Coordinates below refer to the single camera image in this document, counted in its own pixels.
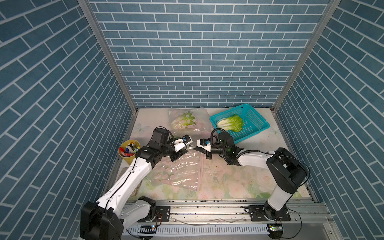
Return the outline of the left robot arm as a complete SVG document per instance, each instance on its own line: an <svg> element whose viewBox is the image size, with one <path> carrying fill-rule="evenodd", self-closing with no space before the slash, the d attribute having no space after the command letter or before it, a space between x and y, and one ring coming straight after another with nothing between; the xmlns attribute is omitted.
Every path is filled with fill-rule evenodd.
<svg viewBox="0 0 384 240"><path fill-rule="evenodd" d="M139 183L163 158L172 161L188 152L189 135L176 139L164 127L157 127L146 146L117 182L96 202L87 202L81 210L80 237L84 240L119 240L126 228L137 221L150 221L156 215L156 201L141 197L130 207L125 204Z"/></svg>

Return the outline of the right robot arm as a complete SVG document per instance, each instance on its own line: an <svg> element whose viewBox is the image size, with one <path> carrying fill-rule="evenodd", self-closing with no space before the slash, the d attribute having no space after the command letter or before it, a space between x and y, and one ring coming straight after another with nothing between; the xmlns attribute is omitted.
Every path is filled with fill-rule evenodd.
<svg viewBox="0 0 384 240"><path fill-rule="evenodd" d="M287 202L309 179L308 167L285 148L278 148L273 153L245 150L235 145L229 133L221 131L215 135L215 132L213 130L208 139L197 140L194 150L204 154L207 159L213 155L221 156L231 166L251 166L270 171L276 186L265 202L262 213L270 221L280 218L286 212Z"/></svg>

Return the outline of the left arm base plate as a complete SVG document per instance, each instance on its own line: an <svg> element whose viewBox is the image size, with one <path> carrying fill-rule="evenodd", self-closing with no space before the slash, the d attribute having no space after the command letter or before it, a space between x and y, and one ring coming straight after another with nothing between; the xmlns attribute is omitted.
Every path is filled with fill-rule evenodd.
<svg viewBox="0 0 384 240"><path fill-rule="evenodd" d="M171 207L170 206L156 206L155 210L150 210L147 217L140 219L137 223L160 223L169 222Z"/></svg>

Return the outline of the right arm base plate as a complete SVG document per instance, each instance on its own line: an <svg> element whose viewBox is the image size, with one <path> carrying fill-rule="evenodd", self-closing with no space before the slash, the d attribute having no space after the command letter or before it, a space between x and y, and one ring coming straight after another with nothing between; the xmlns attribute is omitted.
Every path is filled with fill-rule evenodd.
<svg viewBox="0 0 384 240"><path fill-rule="evenodd" d="M291 220L286 205L279 211L267 205L250 205L245 207L244 210L250 215L252 222L289 222Z"/></svg>

